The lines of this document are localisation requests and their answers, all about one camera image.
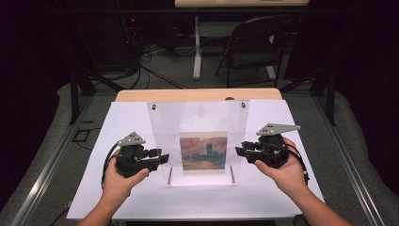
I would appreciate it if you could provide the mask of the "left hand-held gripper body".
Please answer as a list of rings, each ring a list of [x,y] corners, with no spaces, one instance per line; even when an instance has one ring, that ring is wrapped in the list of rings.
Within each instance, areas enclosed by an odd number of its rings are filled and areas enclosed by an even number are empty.
[[[117,142],[120,146],[116,163],[118,174],[128,178],[143,169],[151,169],[151,161],[145,160],[144,143],[145,140],[136,132]]]

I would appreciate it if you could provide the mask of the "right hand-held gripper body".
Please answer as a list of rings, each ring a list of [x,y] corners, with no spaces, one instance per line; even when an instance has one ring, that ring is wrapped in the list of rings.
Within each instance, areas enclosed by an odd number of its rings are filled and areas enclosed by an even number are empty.
[[[281,134],[299,129],[299,125],[277,123],[265,125],[256,133],[260,149],[253,151],[255,159],[274,169],[283,166],[288,160],[289,149]]]

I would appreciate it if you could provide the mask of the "clear acrylic picture frame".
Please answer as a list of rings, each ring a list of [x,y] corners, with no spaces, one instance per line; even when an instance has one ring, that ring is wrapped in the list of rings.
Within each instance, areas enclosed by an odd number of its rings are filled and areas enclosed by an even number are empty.
[[[241,100],[175,102],[148,104],[155,144],[169,154],[161,167],[167,185],[169,168],[173,167],[170,186],[224,186],[231,183],[230,165],[235,183],[241,169],[241,158],[236,154],[246,136],[249,102]],[[227,158],[223,171],[183,171],[179,134],[181,132],[227,131]]]

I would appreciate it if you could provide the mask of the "person's right hand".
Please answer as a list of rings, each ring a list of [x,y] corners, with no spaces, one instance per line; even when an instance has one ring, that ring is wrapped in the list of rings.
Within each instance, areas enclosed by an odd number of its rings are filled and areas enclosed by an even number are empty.
[[[287,162],[278,169],[270,168],[260,160],[255,161],[255,166],[264,175],[270,177],[277,187],[293,201],[304,198],[309,192],[304,170],[299,160],[291,153]]]

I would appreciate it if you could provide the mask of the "person's left hand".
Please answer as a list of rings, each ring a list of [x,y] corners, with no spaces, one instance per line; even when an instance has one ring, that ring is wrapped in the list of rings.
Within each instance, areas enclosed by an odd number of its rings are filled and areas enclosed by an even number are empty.
[[[116,167],[119,151],[115,151],[110,158],[105,171],[104,188],[101,201],[108,205],[122,205],[130,196],[134,186],[142,182],[148,175],[148,169],[142,169],[137,174],[125,178],[121,176]]]

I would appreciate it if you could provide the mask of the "painting print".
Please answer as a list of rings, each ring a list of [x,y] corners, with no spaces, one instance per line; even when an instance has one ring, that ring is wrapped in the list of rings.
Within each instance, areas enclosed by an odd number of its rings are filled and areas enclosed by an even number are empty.
[[[183,171],[223,171],[227,158],[227,131],[181,132]]]

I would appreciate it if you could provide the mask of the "white paper sheet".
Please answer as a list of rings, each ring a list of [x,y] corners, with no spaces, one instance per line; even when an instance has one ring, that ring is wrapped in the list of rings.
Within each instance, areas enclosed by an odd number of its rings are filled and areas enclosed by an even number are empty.
[[[256,141],[256,133],[268,123],[294,122],[289,106],[283,100],[241,101],[249,102],[244,140]],[[149,115],[150,103],[112,103],[73,199],[68,214],[70,219],[83,218],[100,199],[104,161],[117,141],[137,132],[145,139],[147,148],[158,148]],[[299,214],[299,209],[272,179],[260,173],[244,157],[240,158],[241,169],[234,185],[167,186],[161,166],[133,189],[114,217],[152,221],[254,220],[291,218]]]

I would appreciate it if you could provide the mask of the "black metal stand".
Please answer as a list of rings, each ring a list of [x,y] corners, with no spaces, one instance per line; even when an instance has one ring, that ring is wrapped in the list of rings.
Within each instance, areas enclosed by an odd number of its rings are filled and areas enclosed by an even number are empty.
[[[313,72],[302,76],[301,78],[295,80],[293,83],[290,83],[279,89],[281,93],[291,91],[306,81],[313,79],[313,83],[309,90],[309,93],[313,97],[319,97],[322,95],[323,91],[327,91],[327,100],[326,100],[326,116],[328,121],[332,126],[335,126],[334,119],[334,101],[335,101],[335,80],[336,75],[333,69],[329,67],[317,68]]]
[[[92,84],[91,79],[98,80],[115,91],[123,90],[122,86],[117,85],[111,80],[89,69],[73,69],[70,76],[72,104],[72,118],[70,124],[74,124],[80,115],[79,90],[82,90],[83,93],[88,96],[93,96],[97,91]]]

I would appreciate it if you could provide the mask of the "black folding chair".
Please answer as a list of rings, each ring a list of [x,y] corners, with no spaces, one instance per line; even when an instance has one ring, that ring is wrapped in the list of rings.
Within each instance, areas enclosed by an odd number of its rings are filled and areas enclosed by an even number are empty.
[[[276,66],[274,87],[278,84],[281,63],[287,40],[299,26],[291,15],[254,17],[236,26],[224,39],[223,56],[216,69],[227,70],[227,87],[231,86],[230,70],[248,70]]]

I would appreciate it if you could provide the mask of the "beige desk with white legs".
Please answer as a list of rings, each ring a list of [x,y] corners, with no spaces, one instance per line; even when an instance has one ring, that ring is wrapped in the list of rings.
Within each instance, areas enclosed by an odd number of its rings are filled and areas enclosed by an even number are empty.
[[[310,0],[174,0],[179,9],[274,9],[304,8]],[[195,16],[195,59],[193,79],[201,76],[201,38],[222,38],[230,35],[237,22],[205,22],[202,16]]]

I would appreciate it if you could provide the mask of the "aluminium floor rail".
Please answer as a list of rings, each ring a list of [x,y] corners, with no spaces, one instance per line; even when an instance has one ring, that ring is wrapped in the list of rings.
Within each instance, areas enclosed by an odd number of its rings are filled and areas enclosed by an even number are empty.
[[[359,172],[356,169],[356,166],[343,143],[343,139],[338,129],[331,124],[330,119],[327,117],[327,108],[325,107],[323,99],[321,97],[313,97],[313,101],[316,108],[321,113],[324,124],[326,125],[330,135],[334,140],[337,148],[337,155],[343,165],[343,169],[348,177],[348,180],[350,181],[350,184],[370,225],[386,226],[383,218],[376,208],[371,193],[369,192],[366,185],[363,183],[363,180],[361,179]]]
[[[93,97],[84,96],[79,97],[78,100],[80,101],[79,113],[75,122],[70,124],[72,101],[66,95],[60,98],[55,118],[38,152],[0,215],[6,226],[27,226],[35,213]]]

